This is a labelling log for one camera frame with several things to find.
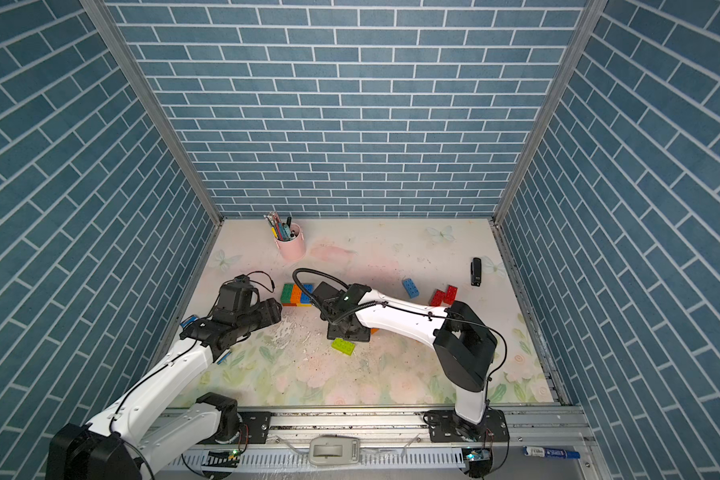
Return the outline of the lime green lego brick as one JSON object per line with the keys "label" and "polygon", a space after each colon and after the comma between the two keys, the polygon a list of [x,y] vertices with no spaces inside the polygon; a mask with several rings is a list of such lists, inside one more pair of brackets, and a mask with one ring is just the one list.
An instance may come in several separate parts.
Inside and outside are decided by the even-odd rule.
{"label": "lime green lego brick", "polygon": [[332,341],[331,347],[344,355],[352,356],[356,345],[348,340],[336,338]]}

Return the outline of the orange lego brick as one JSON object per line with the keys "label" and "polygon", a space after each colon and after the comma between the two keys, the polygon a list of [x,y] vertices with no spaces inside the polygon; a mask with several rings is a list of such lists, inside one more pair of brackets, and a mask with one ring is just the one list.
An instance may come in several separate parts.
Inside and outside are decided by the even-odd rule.
{"label": "orange lego brick", "polygon": [[292,306],[303,306],[303,299],[305,298],[302,289],[296,285],[292,285],[290,303]]}

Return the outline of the dark green lego brick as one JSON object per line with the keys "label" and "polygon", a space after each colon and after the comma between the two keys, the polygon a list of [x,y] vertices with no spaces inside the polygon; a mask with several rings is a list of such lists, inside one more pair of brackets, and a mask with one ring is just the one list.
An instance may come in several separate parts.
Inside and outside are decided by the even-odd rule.
{"label": "dark green lego brick", "polygon": [[280,302],[283,306],[295,306],[296,301],[294,300],[294,284],[286,283],[283,286]]}

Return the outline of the red lego brick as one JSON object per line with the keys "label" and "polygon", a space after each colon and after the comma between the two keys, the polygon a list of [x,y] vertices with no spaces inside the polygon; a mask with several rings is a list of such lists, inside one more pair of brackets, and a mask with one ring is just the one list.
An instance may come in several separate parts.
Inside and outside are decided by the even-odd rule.
{"label": "red lego brick", "polygon": [[433,307],[441,306],[444,299],[445,299],[445,292],[442,290],[436,289],[430,298],[429,305],[433,306]]}
{"label": "red lego brick", "polygon": [[448,285],[445,291],[443,302],[447,305],[452,305],[457,297],[458,288],[453,285]]}

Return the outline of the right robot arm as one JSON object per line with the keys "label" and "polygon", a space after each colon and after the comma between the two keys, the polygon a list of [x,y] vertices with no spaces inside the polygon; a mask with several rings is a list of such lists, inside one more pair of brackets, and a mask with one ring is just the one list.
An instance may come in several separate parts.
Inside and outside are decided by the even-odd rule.
{"label": "right robot arm", "polygon": [[327,323],[330,340],[368,342],[371,331],[377,329],[431,348],[455,389],[455,415],[470,425],[484,420],[493,375],[491,365],[500,335],[485,325],[468,304],[455,301],[445,307],[419,305],[311,268],[293,271],[293,283],[299,288],[303,286],[302,274],[323,279],[306,295]]}

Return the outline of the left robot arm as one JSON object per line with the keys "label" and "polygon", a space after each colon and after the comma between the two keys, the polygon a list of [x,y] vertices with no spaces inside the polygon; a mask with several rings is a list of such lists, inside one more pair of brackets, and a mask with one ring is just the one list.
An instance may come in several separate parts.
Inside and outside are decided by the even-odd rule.
{"label": "left robot arm", "polygon": [[180,324],[168,353],[109,407],[83,425],[67,424],[52,438],[49,479],[152,479],[201,441],[247,447],[250,428],[235,399],[204,393],[177,419],[154,422],[194,379],[231,348],[281,320],[282,305],[264,299],[263,285],[242,274],[223,283],[209,313]]}

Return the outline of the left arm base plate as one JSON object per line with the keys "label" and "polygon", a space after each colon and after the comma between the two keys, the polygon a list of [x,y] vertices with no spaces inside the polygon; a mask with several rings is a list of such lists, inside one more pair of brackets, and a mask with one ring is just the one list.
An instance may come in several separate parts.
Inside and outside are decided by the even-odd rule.
{"label": "left arm base plate", "polygon": [[272,413],[268,411],[223,413],[213,441],[219,444],[265,444],[271,419]]}

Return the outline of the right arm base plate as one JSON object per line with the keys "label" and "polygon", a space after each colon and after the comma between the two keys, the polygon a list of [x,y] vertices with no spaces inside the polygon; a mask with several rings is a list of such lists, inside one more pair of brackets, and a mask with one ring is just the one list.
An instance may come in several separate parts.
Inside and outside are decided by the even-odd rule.
{"label": "right arm base plate", "polygon": [[483,418],[472,424],[459,417],[454,410],[429,410],[423,421],[433,443],[452,442],[508,442],[510,434],[504,412],[488,408]]}

